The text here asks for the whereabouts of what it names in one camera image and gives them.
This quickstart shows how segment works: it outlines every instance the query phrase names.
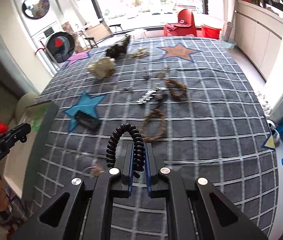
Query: yellow star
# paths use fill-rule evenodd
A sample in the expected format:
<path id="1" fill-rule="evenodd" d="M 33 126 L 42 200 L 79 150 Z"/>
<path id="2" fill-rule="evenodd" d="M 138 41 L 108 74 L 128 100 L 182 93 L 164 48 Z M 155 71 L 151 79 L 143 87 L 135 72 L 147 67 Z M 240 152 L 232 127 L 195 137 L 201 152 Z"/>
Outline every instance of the yellow star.
<path id="1" fill-rule="evenodd" d="M 177 44 L 174 47 L 158 47 L 158 48 L 166 51 L 166 54 L 164 55 L 163 58 L 179 57 L 179 58 L 191 61 L 191 62 L 194 62 L 194 61 L 191 58 L 190 54 L 199 52 L 199 50 L 188 49 L 181 44 Z"/>

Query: black coiled cable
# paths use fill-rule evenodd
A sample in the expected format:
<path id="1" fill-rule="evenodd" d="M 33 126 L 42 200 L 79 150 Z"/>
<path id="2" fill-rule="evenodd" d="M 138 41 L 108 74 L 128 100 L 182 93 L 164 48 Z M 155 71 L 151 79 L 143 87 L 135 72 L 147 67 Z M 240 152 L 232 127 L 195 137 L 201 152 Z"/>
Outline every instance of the black coiled cable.
<path id="1" fill-rule="evenodd" d="M 140 175 L 136 171 L 144 171 L 145 162 L 145 148 L 142 136 L 136 129 L 136 126 L 130 123 L 121 124 L 116 127 L 113 131 L 113 135 L 110 136 L 106 150 L 106 162 L 108 168 L 113 168 L 116 161 L 116 147 L 120 137 L 125 133 L 129 132 L 130 136 L 134 141 L 134 177 L 139 178 Z"/>

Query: red bucket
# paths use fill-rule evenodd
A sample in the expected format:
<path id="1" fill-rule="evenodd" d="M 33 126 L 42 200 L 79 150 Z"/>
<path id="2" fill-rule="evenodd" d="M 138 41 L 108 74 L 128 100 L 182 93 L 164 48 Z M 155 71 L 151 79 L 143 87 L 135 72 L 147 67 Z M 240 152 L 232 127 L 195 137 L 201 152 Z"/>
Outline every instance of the red bucket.
<path id="1" fill-rule="evenodd" d="M 204 38 L 211 38 L 211 39 L 219 39 L 219 33 L 221 29 L 213 28 L 207 25 L 202 24 L 202 35 Z"/>

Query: red chair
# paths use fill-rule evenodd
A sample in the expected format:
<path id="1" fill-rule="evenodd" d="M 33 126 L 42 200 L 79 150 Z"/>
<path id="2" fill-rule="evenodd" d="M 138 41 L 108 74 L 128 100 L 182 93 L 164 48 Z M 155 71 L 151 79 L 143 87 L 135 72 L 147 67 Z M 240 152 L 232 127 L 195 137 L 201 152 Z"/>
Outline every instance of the red chair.
<path id="1" fill-rule="evenodd" d="M 195 36 L 197 37 L 197 30 L 195 27 L 195 19 L 193 12 L 189 9 L 183 9 L 178 14 L 178 23 L 167 23 L 163 28 L 164 36 Z"/>

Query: gray plaid blanket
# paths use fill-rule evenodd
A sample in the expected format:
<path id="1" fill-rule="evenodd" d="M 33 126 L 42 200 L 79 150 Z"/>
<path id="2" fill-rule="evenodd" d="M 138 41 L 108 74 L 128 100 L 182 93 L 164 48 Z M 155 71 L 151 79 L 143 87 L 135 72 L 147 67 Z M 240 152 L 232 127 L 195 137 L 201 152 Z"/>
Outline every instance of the gray plaid blanket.
<path id="1" fill-rule="evenodd" d="M 183 46 L 199 50 L 193 62 L 163 58 L 158 47 Z M 149 56 L 116 62 L 115 74 L 103 80 L 87 72 L 90 62 L 105 55 L 105 47 L 89 51 L 62 68 L 47 85 L 39 101 L 53 100 L 60 110 L 46 141 L 38 167 L 33 214 L 74 177 L 94 163 L 106 167 L 106 146 L 112 131 L 121 123 L 141 127 L 155 102 L 137 105 L 147 90 L 159 82 L 155 74 L 170 68 L 166 77 L 187 86 L 187 98 L 174 101 L 170 95 L 160 109 L 167 121 L 167 134 L 152 143 L 154 154 L 188 178 L 206 177 L 242 210 L 266 235 L 275 216 L 278 196 L 276 153 L 261 148 L 270 134 L 261 106 L 247 78 L 219 41 L 191 37 L 162 37 L 130 42 L 128 54 L 148 48 Z M 148 67 L 151 78 L 144 80 Z M 133 92 L 120 92 L 133 87 Z M 68 133 L 69 116 L 63 111 L 78 102 L 81 93 L 106 95 L 96 107 L 102 125 L 91 132 L 78 125 Z M 155 136 L 160 119 L 152 118 L 146 134 Z M 124 155 L 129 135 L 118 144 L 116 155 Z M 147 196 L 145 178 L 135 179 L 130 199 L 115 199 L 111 239 L 166 239 L 167 223 L 163 199 Z"/>

